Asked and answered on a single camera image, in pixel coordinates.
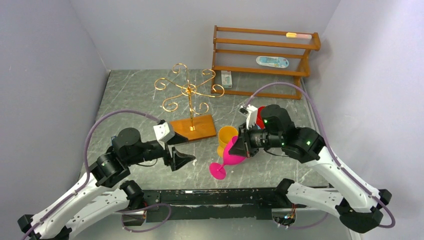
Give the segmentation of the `orange wine glass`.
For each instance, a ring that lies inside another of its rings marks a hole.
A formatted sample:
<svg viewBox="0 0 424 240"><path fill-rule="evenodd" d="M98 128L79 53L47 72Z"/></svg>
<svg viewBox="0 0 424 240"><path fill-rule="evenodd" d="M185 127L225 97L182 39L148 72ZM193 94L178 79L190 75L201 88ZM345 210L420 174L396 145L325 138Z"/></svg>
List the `orange wine glass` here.
<svg viewBox="0 0 424 240"><path fill-rule="evenodd" d="M218 131L218 147L216 152L219 157L223 157L224 149L234 136L238 135L238 130L233 126L223 126Z"/></svg>

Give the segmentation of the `small white box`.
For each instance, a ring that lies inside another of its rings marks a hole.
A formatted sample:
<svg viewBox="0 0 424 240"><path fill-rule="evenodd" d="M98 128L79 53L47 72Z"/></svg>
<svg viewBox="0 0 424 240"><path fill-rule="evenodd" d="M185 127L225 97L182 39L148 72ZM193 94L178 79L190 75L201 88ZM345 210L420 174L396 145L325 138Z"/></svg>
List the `small white box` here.
<svg viewBox="0 0 424 240"><path fill-rule="evenodd" d="M221 85L225 89L231 89L233 86L232 73L228 70L222 70L221 72Z"/></svg>

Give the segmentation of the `gold wire wine glass rack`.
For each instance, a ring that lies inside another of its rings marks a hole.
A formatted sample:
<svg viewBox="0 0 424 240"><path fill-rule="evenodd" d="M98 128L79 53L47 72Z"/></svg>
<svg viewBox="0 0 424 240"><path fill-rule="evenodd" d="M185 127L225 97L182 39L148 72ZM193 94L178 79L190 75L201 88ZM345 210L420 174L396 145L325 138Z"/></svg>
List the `gold wire wine glass rack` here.
<svg viewBox="0 0 424 240"><path fill-rule="evenodd" d="M178 84L166 77L161 77L156 79L153 85L157 91L164 91L169 85L179 89L179 93L177 95L167 97L162 101L161 108L165 112L171 113L176 111L179 108L179 104L176 102L176 99L182 97L187 98L189 117L171 121L170 124L174 130L187 137L190 142L216 137L217 131L213 117L209 114L209 104L206 102L200 102L198 106L195 106L196 97L207 97L213 99L220 98L224 95L224 87L216 83L213 83L211 86L212 90L216 92L215 95L200 92L200 88L202 86L215 79L216 72L212 69L203 69L201 73L203 76L207 76L208 79L199 84L195 84L191 82L189 68L184 63L175 64L171 71L175 75L179 75L183 71L185 73L184 84Z"/></svg>

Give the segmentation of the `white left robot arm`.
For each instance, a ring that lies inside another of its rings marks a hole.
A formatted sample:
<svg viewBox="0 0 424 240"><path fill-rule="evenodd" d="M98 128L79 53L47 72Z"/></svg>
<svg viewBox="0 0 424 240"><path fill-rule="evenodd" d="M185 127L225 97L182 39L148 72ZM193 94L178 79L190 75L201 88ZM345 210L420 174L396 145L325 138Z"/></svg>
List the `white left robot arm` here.
<svg viewBox="0 0 424 240"><path fill-rule="evenodd" d="M111 140L111 146L93 162L81 179L41 212L21 216L17 223L29 240L70 240L86 227L120 211L142 210L149 204L141 187L127 180L130 167L162 159L172 171L195 157L176 149L188 138L168 123L154 128L155 140L143 142L140 132L128 127Z"/></svg>

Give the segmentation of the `yellow pink tube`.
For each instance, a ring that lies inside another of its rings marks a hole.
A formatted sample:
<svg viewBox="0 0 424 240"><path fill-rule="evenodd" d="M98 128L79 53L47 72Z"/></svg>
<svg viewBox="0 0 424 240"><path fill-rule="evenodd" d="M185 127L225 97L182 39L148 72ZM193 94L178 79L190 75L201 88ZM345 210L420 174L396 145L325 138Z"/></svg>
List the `yellow pink tube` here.
<svg viewBox="0 0 424 240"><path fill-rule="evenodd" d="M296 32L287 32L285 34L287 38L291 39L301 39L301 40L311 40L312 35L311 34L304 34L304 33L296 33Z"/></svg>

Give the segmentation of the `pink wine glass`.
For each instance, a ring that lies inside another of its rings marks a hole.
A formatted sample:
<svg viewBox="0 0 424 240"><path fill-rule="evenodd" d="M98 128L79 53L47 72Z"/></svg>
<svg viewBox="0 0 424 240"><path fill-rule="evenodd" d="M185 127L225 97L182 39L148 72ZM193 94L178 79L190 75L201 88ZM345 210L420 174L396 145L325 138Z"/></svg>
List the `pink wine glass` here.
<svg viewBox="0 0 424 240"><path fill-rule="evenodd" d="M225 166L235 166L242 163L246 159L245 156L239 156L239 155L229 153L229 150L231 149L231 147L234 146L237 139L238 139L237 136L233 136L230 142L224 148L223 156L222 156L222 160L223 160L222 164L218 162L213 162L209 165L209 172L215 179L223 180L226 177L227 172L225 170Z"/></svg>

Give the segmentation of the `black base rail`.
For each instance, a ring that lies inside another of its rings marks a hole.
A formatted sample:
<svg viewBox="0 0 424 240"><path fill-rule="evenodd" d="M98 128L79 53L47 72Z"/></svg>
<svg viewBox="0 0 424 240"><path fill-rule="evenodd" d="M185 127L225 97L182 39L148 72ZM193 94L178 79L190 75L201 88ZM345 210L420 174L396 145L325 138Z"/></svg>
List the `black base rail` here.
<svg viewBox="0 0 424 240"><path fill-rule="evenodd" d="M148 223L170 220L241 219L271 220L273 210L290 210L293 204L273 187L222 189L144 189L142 197L129 202L126 210L152 207Z"/></svg>

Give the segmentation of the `brown wooden shelf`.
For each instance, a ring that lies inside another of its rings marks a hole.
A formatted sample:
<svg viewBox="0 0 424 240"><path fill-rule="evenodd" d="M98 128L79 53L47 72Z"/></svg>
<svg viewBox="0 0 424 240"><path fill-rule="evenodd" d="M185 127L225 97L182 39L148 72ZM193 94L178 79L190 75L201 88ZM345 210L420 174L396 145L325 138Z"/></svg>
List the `brown wooden shelf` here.
<svg viewBox="0 0 424 240"><path fill-rule="evenodd" d="M212 42L213 71L291 77L296 87L310 76L310 54L322 46L318 32L217 25Z"/></svg>

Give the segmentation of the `red wine glass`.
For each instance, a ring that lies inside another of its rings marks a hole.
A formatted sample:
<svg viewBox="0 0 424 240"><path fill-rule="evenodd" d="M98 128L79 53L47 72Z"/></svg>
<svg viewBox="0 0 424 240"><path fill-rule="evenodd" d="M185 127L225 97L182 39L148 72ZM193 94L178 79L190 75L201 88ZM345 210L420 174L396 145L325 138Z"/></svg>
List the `red wine glass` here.
<svg viewBox="0 0 424 240"><path fill-rule="evenodd" d="M255 121L255 123L256 123L256 125L260 128L260 129L264 129L265 128L265 125L264 125L264 122L263 122L263 119L262 119L262 117L261 117L261 112L262 112L262 110L265 108L265 106L260 106L258 109L257 109L257 116L256 116L256 121Z"/></svg>

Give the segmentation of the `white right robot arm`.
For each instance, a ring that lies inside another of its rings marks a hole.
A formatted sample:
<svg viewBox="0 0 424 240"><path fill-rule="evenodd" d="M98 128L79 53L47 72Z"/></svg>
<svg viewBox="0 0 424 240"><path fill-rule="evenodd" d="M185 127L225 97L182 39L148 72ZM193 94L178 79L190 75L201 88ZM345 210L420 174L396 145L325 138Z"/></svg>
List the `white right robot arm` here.
<svg viewBox="0 0 424 240"><path fill-rule="evenodd" d="M274 189L280 207L296 205L319 209L338 218L348 229L364 234L381 226L392 194L367 184L350 170L314 129L298 127L286 109L271 104L261 111L252 105L239 112L246 118L230 155L253 157L259 150L279 148L289 158L316 171L334 191L312 188L283 179Z"/></svg>

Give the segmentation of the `light blue packaged item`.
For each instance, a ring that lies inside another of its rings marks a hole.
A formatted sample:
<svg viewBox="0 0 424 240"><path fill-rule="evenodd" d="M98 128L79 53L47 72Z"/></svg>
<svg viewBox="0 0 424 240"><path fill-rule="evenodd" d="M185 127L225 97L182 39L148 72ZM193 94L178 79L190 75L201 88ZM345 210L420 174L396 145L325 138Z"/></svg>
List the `light blue packaged item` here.
<svg viewBox="0 0 424 240"><path fill-rule="evenodd" d="M285 57L279 56L258 56L256 63L260 66L272 67L272 68L287 68L290 63Z"/></svg>

